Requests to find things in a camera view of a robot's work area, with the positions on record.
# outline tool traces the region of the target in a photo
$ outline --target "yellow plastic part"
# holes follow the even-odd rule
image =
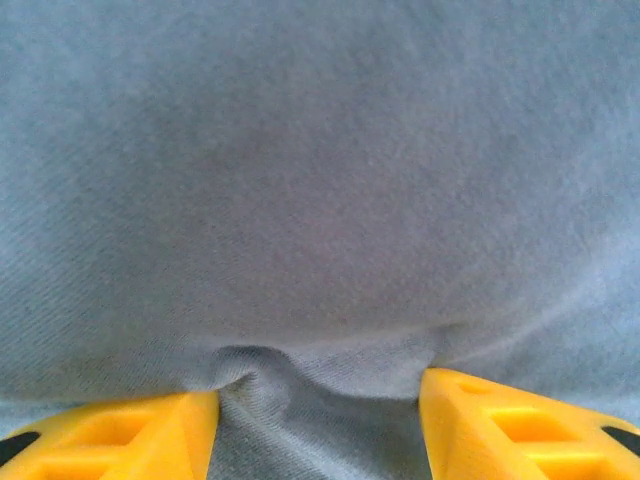
[[[0,480],[204,480],[217,423],[215,392],[76,408],[15,432],[41,436]]]
[[[481,378],[428,369],[420,417],[434,480],[640,479],[640,457],[602,430],[638,428]]]

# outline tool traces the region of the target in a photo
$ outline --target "gray fabric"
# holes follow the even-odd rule
[[[640,423],[632,0],[0,1],[0,422],[221,388],[210,479],[422,479],[440,365]]]

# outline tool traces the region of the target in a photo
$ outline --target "gray cloth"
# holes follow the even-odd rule
[[[209,478],[423,479],[428,365],[640,423],[635,0],[0,1],[0,424],[220,388]]]

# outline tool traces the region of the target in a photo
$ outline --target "black plastic part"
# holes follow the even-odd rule
[[[640,457],[640,435],[616,427],[602,427],[602,430],[620,445]]]
[[[0,441],[0,467],[40,438],[38,432],[24,432]]]

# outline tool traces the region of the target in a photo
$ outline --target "yellow plastic piece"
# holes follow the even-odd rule
[[[428,369],[420,417],[434,480],[640,479],[640,457],[602,430],[638,428],[481,378]]]
[[[215,392],[76,408],[15,432],[41,436],[0,480],[204,480],[217,423]]]

